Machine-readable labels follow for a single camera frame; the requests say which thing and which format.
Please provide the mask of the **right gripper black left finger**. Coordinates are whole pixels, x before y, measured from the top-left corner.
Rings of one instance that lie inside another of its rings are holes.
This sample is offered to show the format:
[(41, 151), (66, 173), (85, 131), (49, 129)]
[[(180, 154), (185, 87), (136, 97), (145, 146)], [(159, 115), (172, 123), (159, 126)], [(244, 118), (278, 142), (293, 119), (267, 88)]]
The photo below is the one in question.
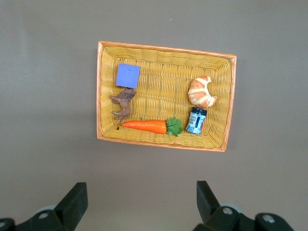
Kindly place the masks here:
[(54, 209), (37, 212), (27, 221), (15, 224), (12, 218), (2, 218), (2, 231), (73, 231), (88, 208), (87, 184), (76, 183)]

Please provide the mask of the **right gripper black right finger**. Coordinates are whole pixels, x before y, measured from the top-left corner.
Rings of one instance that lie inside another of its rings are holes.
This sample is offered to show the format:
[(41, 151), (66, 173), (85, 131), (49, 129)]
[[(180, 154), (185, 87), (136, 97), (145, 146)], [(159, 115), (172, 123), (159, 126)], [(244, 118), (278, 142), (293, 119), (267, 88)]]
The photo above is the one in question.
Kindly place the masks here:
[(259, 213), (250, 219), (231, 206), (222, 206), (206, 181), (197, 181), (197, 207), (202, 219), (195, 231), (293, 231), (282, 217)]

